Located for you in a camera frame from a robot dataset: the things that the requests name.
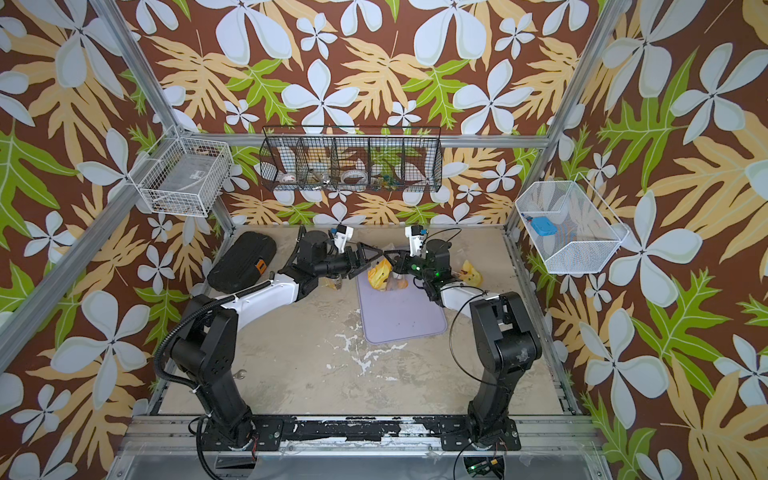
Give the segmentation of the ziploc bag with yellow cookies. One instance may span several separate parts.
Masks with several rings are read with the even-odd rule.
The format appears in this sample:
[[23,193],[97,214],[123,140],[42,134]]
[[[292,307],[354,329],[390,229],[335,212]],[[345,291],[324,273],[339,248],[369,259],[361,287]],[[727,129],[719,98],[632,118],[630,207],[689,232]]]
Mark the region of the ziploc bag with yellow cookies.
[[367,271],[367,281],[371,288],[380,292],[405,290],[409,281],[403,274],[397,274],[389,260],[382,257],[376,260]]

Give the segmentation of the ziploc bag with brown items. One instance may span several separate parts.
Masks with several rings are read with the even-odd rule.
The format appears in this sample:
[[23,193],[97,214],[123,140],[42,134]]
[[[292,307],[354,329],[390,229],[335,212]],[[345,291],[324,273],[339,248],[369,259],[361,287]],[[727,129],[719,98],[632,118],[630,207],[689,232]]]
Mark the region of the ziploc bag with brown items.
[[325,288],[339,291],[343,286],[344,279],[340,276],[323,277],[320,279],[320,285]]

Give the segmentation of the lavender plastic tray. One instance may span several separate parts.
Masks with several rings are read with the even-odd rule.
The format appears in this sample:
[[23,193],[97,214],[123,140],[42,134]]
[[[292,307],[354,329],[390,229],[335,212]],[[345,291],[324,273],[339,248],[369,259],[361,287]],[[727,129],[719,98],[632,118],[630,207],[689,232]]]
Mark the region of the lavender plastic tray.
[[360,315],[366,341],[380,345],[436,336],[447,330],[443,309],[417,288],[412,275],[391,279],[395,289],[373,288],[366,273],[357,277]]

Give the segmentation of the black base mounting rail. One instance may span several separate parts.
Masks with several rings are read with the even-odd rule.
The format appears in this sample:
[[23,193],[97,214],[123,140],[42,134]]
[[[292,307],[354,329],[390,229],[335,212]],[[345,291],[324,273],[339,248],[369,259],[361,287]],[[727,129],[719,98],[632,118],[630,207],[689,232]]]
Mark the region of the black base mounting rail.
[[330,442],[342,444],[373,443],[383,445],[396,440],[435,440],[443,451],[462,449],[521,449],[515,422],[503,417],[482,429],[468,415],[426,416],[289,416],[253,415],[233,430],[210,421],[196,436],[207,451],[276,452],[290,442]]

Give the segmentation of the blue object in basket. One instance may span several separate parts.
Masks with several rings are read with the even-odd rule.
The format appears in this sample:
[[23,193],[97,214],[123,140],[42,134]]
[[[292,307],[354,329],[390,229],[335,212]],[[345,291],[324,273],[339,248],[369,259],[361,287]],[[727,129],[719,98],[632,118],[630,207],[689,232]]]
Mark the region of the blue object in basket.
[[553,236],[557,233],[557,226],[547,217],[529,217],[528,221],[539,236]]

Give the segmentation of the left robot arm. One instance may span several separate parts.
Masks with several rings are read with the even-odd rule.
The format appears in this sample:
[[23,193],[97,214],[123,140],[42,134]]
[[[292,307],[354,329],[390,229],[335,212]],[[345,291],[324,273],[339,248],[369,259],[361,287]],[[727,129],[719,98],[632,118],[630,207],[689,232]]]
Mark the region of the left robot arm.
[[156,376],[188,387],[204,408],[204,423],[227,446],[244,448],[254,437],[252,411],[231,371],[238,332],[304,299],[320,279],[352,279],[383,257],[382,249],[364,243],[337,246],[352,231],[344,225],[328,233],[301,228],[288,261],[269,279],[263,276],[277,253],[276,240],[254,231],[241,234],[209,273],[219,297],[194,297],[157,347]]

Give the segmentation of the black hard case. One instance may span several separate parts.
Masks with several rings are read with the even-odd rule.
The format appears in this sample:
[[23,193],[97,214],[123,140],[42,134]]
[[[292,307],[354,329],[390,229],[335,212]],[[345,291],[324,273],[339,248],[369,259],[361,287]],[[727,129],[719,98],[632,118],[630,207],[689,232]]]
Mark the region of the black hard case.
[[267,272],[276,252],[277,243],[272,237],[245,232],[212,267],[208,283],[213,290],[226,294],[250,288]]

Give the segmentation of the ziploc bag right with yellow toy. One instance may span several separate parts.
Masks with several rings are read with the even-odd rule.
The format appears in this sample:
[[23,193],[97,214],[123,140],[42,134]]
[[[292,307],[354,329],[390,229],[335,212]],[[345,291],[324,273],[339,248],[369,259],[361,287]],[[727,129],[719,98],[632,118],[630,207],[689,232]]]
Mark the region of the ziploc bag right with yellow toy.
[[461,267],[453,270],[454,276],[465,285],[472,287],[481,287],[483,276],[476,267],[469,261],[464,260]]

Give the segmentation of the white mesh basket right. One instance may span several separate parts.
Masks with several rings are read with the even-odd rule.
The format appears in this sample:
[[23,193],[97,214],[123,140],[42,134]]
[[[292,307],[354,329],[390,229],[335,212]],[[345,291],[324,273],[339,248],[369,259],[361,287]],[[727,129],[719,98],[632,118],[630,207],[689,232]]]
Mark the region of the white mesh basket right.
[[[584,176],[576,181],[536,181],[518,196],[515,206],[546,271],[553,275],[600,273],[630,233]],[[549,218],[557,233],[537,235],[529,217]]]

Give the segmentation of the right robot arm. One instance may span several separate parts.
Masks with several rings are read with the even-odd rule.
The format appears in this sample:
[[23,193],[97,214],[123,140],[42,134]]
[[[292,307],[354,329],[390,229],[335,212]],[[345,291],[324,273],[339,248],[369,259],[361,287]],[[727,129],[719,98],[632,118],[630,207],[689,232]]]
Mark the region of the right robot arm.
[[452,433],[463,435],[462,446],[476,448],[504,446],[519,451],[521,443],[509,405],[519,381],[541,358],[538,334],[521,296],[516,292],[492,293],[453,273],[451,243],[431,239],[417,254],[386,250],[384,258],[396,274],[409,274],[428,299],[471,320],[481,375],[463,373],[478,383],[470,400],[465,425]]

